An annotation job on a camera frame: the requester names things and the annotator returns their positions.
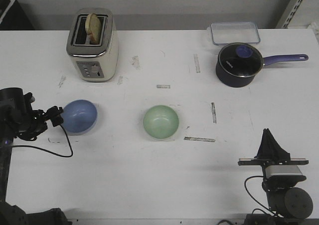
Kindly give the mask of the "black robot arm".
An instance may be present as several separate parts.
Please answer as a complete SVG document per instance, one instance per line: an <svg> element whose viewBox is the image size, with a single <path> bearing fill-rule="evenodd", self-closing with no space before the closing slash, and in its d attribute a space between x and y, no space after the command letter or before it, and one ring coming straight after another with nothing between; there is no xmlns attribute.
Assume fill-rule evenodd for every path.
<svg viewBox="0 0 319 225"><path fill-rule="evenodd" d="M17 205L6 202L6 191L13 144L16 138L35 141L47 130L47 121L54 127L61 126L61 107L53 106L47 111L34 110L32 93L25 94L21 88L5 88L0 91L0 223L2 225L70 225L60 208L27 214Z"/></svg>
<svg viewBox="0 0 319 225"><path fill-rule="evenodd" d="M307 178L299 167L307 165L305 158L291 158L273 137L268 128L263 130L257 155L252 159L239 159L239 166L260 166L262 189L267 206L261 205L260 214L247 214L246 225L300 225L313 212L310 195L296 185Z"/></svg>

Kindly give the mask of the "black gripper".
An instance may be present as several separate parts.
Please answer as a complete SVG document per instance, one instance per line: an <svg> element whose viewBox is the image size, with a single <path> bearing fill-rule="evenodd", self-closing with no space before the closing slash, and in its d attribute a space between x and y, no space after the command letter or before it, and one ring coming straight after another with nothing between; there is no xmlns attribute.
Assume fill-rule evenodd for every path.
<svg viewBox="0 0 319 225"><path fill-rule="evenodd" d="M47 121L50 121L53 127L62 125L63 118L62 107L53 106L46 112L43 110L31 110L22 116L22 123L18 125L16 137L25 141L35 141L37 136L48 129Z"/></svg>
<svg viewBox="0 0 319 225"><path fill-rule="evenodd" d="M270 156L269 151L273 160L280 161L266 160ZM278 144L269 128L263 130L261 143L254 159L241 158L238 161L239 166L260 166L264 175L265 169L271 165L297 165L299 167L308 164L309 160L305 158L291 159L290 153Z"/></svg>

